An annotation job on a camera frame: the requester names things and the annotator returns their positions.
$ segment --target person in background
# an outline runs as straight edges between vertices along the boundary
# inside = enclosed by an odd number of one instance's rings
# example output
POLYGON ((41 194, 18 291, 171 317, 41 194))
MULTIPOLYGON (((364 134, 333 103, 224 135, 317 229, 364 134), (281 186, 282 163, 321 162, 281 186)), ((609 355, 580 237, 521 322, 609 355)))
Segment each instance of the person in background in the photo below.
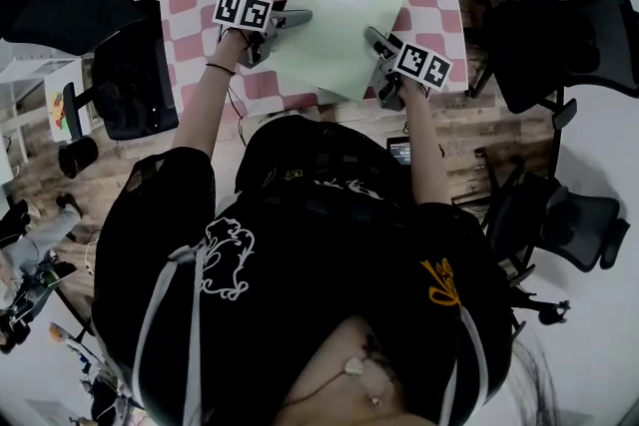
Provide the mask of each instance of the person in background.
POLYGON ((55 216, 40 220, 23 237, 0 250, 0 310, 5 309, 2 314, 5 321, 0 321, 0 346, 15 344, 5 323, 6 318, 16 311, 6 309, 17 305, 15 302, 19 292, 25 291, 19 312, 28 309, 28 320, 31 321, 42 310, 57 283, 76 269, 64 261, 56 264, 52 261, 51 268, 42 267, 47 262, 50 250, 82 218, 82 211, 70 194, 57 198, 56 203, 60 210, 55 216))
POLYGON ((246 48, 224 35, 173 148, 135 164, 107 217, 106 360, 160 425, 463 424, 510 366, 508 282, 451 205, 423 88, 399 92, 411 181, 364 135, 287 116, 251 138, 216 212, 211 158, 246 48))

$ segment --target white graphic print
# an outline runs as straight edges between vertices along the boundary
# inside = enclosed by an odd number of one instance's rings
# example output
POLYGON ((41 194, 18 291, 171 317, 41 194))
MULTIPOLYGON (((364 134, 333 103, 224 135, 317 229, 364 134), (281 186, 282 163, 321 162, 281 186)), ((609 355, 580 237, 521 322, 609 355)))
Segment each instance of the white graphic print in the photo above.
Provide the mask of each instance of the white graphic print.
POLYGON ((348 188, 353 192, 357 192, 358 194, 366 194, 367 196, 372 197, 373 199, 379 199, 381 201, 381 197, 377 195, 376 192, 370 191, 369 189, 365 189, 359 183, 359 180, 352 180, 351 182, 346 182, 348 188))
POLYGON ((239 273, 244 268, 244 263, 253 253, 255 237, 248 229, 242 229, 240 223, 233 218, 221 217, 207 226, 207 239, 209 247, 204 260, 204 278, 200 291, 207 294, 218 294, 220 298, 236 300, 240 294, 249 289, 249 284, 245 280, 239 280, 239 273), (217 231, 224 237, 213 235, 217 231), (231 275, 232 286, 215 288, 215 281, 227 280, 226 275, 217 275, 214 269, 222 258, 238 259, 237 267, 231 275))
MULTIPOLYGON (((335 182, 335 178, 332 179, 331 182, 321 182, 320 180, 314 180, 316 185, 322 185, 323 187, 335 187, 336 189, 344 189, 345 187, 339 183, 335 182)), ((346 182, 346 186, 352 192, 356 194, 365 194, 370 198, 377 199, 383 201, 383 199, 377 194, 377 192, 371 191, 369 189, 365 189, 359 182, 359 180, 350 180, 346 182)))

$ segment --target skin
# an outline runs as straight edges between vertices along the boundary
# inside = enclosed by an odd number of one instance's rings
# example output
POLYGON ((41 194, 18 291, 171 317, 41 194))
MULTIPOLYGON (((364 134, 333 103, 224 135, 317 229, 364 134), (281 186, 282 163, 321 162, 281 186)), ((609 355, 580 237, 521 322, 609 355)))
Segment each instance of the skin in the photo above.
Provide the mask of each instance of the skin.
POLYGON ((13 279, 13 265, 9 258, 0 250, 0 280, 5 285, 11 285, 11 279, 13 279))
MULTIPOLYGON (((234 71, 245 48, 243 35, 230 31, 209 62, 234 71)), ((184 111, 173 148, 195 148, 213 156, 230 80, 226 71, 207 67, 184 111)), ((414 199, 418 204, 450 204, 427 98, 421 86, 408 79, 399 94, 406 104, 414 199)), ((274 426, 431 426, 405 411, 399 384, 380 364, 367 359, 363 375, 344 374, 349 359, 366 359, 363 347, 369 334, 372 331, 362 318, 352 317, 342 323, 298 378, 274 426), (379 398, 379 406, 371 405, 371 396, 379 398)))

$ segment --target office chair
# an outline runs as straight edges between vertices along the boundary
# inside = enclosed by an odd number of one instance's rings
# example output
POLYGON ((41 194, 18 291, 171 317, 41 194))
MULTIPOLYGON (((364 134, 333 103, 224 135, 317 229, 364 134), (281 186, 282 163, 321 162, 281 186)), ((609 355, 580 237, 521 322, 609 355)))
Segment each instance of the office chair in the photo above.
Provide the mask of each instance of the office chair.
POLYGON ((164 51, 160 4, 143 0, 16 0, 19 13, 3 33, 72 55, 94 52, 93 87, 76 97, 64 88, 72 139, 82 137, 78 110, 94 102, 109 137, 139 139, 178 126, 164 51))
MULTIPOLYGON (((490 160, 485 161, 494 173, 490 160)), ((616 199, 573 194, 555 179, 525 173, 522 162, 513 175, 491 195, 485 218, 486 236, 499 260, 512 261, 524 278, 534 268, 528 263, 535 247, 560 255, 584 272, 597 262, 602 269, 614 265, 630 227, 619 218, 616 199)))
POLYGON ((607 87, 639 98, 639 15, 630 0, 506 0, 484 8, 483 29, 465 31, 488 59, 476 98, 494 74, 508 110, 550 109, 556 130, 575 116, 563 90, 580 84, 607 87), (557 101, 547 98, 557 92, 557 101))
POLYGON ((82 56, 146 17, 133 0, 22 0, 2 37, 82 56))
POLYGON ((93 87, 78 96, 73 84, 64 88, 65 115, 73 139, 84 135, 78 111, 92 101, 114 141, 140 139, 178 126, 160 3, 138 4, 149 17, 123 28, 96 49, 93 87))

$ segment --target paper sheet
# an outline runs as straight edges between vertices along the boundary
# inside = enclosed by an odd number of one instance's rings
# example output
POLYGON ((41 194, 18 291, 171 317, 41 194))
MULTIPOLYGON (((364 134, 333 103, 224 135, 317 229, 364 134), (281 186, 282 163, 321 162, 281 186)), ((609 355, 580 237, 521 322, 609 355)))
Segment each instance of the paper sheet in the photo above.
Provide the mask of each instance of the paper sheet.
MULTIPOLYGON (((296 81, 361 100, 377 56, 364 40, 371 26, 392 30, 403 0, 289 0, 287 9, 310 9, 310 23, 284 31, 266 64, 296 81)), ((301 92, 309 87, 301 85, 301 92)))

